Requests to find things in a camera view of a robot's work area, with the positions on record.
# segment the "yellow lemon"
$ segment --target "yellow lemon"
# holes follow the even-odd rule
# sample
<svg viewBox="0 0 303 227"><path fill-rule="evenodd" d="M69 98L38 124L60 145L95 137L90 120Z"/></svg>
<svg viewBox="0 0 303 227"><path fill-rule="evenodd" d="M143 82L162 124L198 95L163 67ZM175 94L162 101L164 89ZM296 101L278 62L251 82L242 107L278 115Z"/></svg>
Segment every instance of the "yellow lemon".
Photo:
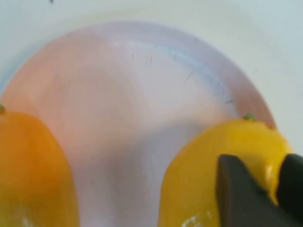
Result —
<svg viewBox="0 0 303 227"><path fill-rule="evenodd" d="M161 188L158 227L218 227L215 183L220 154L238 156L276 203L279 169L292 152L263 122L236 119L205 130L169 165Z"/></svg>

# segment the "fruit stem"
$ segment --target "fruit stem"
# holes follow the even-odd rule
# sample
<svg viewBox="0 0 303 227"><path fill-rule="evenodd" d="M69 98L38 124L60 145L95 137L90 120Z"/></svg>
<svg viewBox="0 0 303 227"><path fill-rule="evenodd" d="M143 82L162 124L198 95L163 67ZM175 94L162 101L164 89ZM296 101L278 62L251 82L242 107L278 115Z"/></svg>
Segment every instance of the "fruit stem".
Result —
<svg viewBox="0 0 303 227"><path fill-rule="evenodd" d="M5 107L2 104L0 104L0 114L3 113L5 113Z"/></svg>
<svg viewBox="0 0 303 227"><path fill-rule="evenodd" d="M254 114L252 113L248 113L246 114L244 117L243 117L244 120L251 120L251 121L255 121L256 120L256 117Z"/></svg>

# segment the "orange fruit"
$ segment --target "orange fruit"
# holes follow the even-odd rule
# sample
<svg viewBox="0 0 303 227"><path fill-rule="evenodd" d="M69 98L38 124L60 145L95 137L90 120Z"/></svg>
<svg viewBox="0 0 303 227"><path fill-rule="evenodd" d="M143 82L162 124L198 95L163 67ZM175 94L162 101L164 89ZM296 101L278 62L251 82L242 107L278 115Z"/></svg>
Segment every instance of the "orange fruit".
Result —
<svg viewBox="0 0 303 227"><path fill-rule="evenodd" d="M0 106L0 226L78 227L63 150L37 118Z"/></svg>

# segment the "black plastic piece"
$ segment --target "black plastic piece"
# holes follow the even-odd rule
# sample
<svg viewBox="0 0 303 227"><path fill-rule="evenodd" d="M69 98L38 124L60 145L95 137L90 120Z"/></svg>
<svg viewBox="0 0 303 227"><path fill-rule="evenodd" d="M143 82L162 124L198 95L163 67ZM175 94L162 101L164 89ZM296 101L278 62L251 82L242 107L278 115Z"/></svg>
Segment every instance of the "black plastic piece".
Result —
<svg viewBox="0 0 303 227"><path fill-rule="evenodd" d="M236 156L219 157L216 193L221 227L303 227L271 202Z"/></svg>
<svg viewBox="0 0 303 227"><path fill-rule="evenodd" d="M276 196L279 206L303 223L303 157L295 154L285 157Z"/></svg>

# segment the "white background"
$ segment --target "white background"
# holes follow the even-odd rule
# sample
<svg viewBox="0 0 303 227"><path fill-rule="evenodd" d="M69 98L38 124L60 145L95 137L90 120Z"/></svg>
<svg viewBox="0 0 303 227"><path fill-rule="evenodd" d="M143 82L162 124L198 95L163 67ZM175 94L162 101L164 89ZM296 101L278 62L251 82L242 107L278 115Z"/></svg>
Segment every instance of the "white background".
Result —
<svg viewBox="0 0 303 227"><path fill-rule="evenodd" d="M0 0L0 77L6 81L41 45L86 24L164 23L199 36L238 65L303 154L302 9L301 0Z"/></svg>

